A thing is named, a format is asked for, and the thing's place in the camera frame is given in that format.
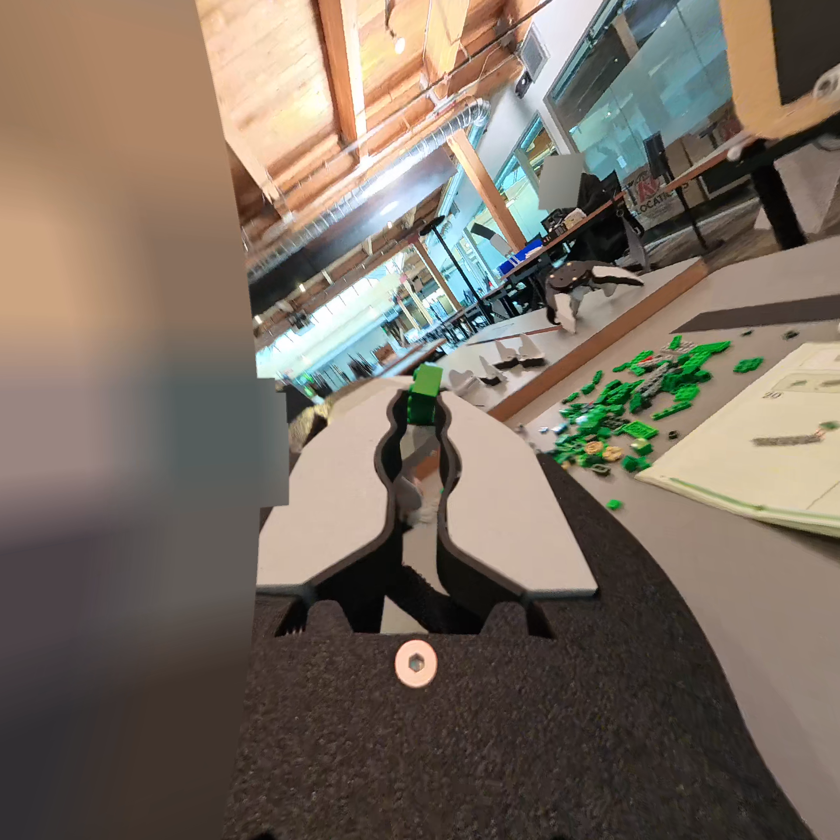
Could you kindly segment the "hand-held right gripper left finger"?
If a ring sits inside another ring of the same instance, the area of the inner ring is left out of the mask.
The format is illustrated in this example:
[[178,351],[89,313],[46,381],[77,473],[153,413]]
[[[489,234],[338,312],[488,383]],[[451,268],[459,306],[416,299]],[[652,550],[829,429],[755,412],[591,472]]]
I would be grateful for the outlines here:
[[343,389],[326,426],[301,449],[290,471],[289,501],[274,507],[259,533],[257,590],[304,592],[386,533],[417,519],[417,483],[396,468],[390,479],[375,454],[396,430],[388,409],[410,387],[408,376],[376,378]]

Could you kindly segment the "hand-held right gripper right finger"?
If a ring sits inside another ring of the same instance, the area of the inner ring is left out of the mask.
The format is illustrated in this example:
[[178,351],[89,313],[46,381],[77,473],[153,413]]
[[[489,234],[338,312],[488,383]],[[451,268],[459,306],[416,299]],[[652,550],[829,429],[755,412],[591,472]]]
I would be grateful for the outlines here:
[[437,411],[446,591],[455,601],[593,596],[593,572],[529,443],[452,392]]

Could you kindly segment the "green brick assembly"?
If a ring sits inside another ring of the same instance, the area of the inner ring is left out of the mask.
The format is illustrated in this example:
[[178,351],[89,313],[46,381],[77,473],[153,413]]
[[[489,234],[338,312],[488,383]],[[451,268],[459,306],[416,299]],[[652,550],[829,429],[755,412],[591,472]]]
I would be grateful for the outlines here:
[[442,378],[443,370],[434,364],[423,363],[415,369],[406,402],[408,424],[419,427],[435,425]]

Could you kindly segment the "raised wooden desk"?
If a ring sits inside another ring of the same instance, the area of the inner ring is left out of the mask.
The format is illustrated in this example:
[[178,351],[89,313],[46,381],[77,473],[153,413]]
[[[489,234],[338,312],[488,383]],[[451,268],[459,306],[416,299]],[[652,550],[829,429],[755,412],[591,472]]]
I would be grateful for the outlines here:
[[720,1],[732,103],[743,132],[728,152],[749,175],[782,250],[806,243],[775,164],[807,145],[837,153],[839,2]]

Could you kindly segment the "pale plastic part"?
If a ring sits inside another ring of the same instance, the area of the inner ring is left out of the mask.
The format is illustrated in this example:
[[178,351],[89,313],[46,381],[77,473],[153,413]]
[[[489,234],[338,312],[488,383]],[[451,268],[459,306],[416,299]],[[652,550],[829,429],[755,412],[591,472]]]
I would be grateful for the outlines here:
[[448,389],[464,398],[478,386],[496,387],[507,380],[504,371],[489,363],[483,356],[479,356],[477,373],[472,370],[452,370],[448,373]]
[[498,371],[507,371],[516,366],[524,369],[541,368],[546,365],[547,360],[542,351],[534,344],[527,334],[520,334],[516,337],[520,344],[512,348],[504,344],[500,339],[495,341],[495,347],[499,360],[491,364]]

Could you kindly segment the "pile of green bricks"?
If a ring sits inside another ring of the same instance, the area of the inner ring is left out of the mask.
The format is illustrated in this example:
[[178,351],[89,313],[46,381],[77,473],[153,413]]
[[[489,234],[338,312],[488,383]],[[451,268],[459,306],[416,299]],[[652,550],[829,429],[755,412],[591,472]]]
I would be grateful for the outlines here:
[[693,407],[713,376],[711,360],[726,353],[730,340],[696,343],[677,334],[659,351],[643,351],[612,368],[596,371],[568,394],[540,427],[539,444],[564,469],[577,467],[599,477],[613,469],[636,474],[651,466],[659,424]]

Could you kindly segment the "grey table with wooden edge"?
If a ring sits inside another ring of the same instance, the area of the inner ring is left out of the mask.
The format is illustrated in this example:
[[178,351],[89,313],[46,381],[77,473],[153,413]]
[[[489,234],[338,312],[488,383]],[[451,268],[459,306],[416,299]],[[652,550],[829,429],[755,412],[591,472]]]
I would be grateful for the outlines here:
[[532,369],[516,366],[504,371],[506,382],[496,387],[478,386],[465,397],[492,417],[510,420],[708,274],[703,259],[688,259],[646,275],[643,287],[619,287],[609,298],[600,291],[593,292],[581,304],[575,333],[549,325],[544,309],[483,328],[438,363],[444,371],[442,385],[448,389],[448,373],[452,370],[477,373],[479,356],[489,363],[498,361],[496,340],[515,349],[520,344],[516,337],[527,334],[544,353],[546,365]]

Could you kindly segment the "black and white device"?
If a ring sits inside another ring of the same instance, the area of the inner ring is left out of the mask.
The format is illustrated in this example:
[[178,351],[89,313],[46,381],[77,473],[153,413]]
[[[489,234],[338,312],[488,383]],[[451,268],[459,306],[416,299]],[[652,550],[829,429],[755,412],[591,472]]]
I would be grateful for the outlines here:
[[542,279],[546,318],[550,325],[575,333],[584,297],[602,291],[610,298],[618,287],[643,287],[631,271],[601,261],[573,260],[550,269]]

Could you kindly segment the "open instruction booklet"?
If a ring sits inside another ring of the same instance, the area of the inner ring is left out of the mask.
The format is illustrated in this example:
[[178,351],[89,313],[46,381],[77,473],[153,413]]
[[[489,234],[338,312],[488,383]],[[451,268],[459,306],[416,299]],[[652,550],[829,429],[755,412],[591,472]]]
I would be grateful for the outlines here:
[[804,343],[638,476],[775,526],[839,537],[839,343]]

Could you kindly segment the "blue box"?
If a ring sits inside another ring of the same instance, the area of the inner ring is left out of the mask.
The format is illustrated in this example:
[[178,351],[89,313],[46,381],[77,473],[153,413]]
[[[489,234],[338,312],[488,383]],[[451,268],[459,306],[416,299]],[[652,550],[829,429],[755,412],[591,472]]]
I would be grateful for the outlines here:
[[526,248],[519,250],[519,252],[511,255],[508,259],[499,264],[499,266],[497,267],[498,276],[504,277],[505,275],[516,269],[520,264],[525,263],[535,254],[540,252],[542,248],[542,240],[540,238],[535,238],[533,241],[527,244]]

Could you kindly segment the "long wooden table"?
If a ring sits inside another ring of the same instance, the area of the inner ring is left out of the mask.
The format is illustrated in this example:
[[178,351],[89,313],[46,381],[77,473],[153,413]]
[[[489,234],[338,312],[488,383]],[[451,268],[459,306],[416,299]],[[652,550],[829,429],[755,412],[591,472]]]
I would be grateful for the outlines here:
[[[705,158],[692,164],[688,170],[683,171],[679,175],[668,175],[667,173],[664,173],[663,175],[654,176],[654,168],[650,164],[648,166],[648,169],[650,170],[649,177],[645,180],[645,183],[647,184],[645,190],[642,190],[641,186],[638,186],[636,192],[634,193],[628,186],[621,187],[622,193],[620,198],[624,200],[626,205],[628,205],[633,212],[633,208],[636,205],[643,207],[644,205],[651,204],[656,197],[666,196],[677,192],[684,184],[698,177],[700,173],[705,172],[707,169],[719,164],[722,161],[725,161],[732,148],[737,148],[745,143],[745,140],[741,136],[733,136],[730,138],[730,141],[730,143],[720,144]],[[510,282],[517,273],[523,272],[529,261],[538,259],[540,256],[547,254],[551,248],[558,247],[560,243],[567,238],[574,239],[576,235],[580,234],[584,227],[594,219],[596,214],[601,213],[607,209],[607,207],[608,204],[604,204],[599,207],[595,213],[589,216],[585,216],[582,211],[577,208],[575,208],[573,212],[568,213],[564,213],[562,210],[555,212],[554,215],[556,216],[555,221],[557,224],[551,228],[545,237],[540,238],[543,242],[542,250],[525,263],[520,264],[516,269],[507,275],[500,277],[497,281],[498,288],[501,288],[504,284]]]

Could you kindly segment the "silver ventilation duct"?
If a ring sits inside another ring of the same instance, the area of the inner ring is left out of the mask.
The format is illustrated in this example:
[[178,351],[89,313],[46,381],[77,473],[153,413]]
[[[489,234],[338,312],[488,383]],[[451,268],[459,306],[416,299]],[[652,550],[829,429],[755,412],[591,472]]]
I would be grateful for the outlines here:
[[453,114],[435,124],[432,130],[426,132],[408,150],[399,154],[386,168],[367,175],[361,184],[340,199],[331,202],[312,220],[274,239],[267,251],[257,257],[247,269],[248,287],[255,287],[257,282],[274,268],[322,236],[374,195],[398,181],[405,173],[446,144],[458,131],[467,130],[474,125],[485,125],[489,120],[490,111],[491,104],[487,99],[470,98],[464,101]]

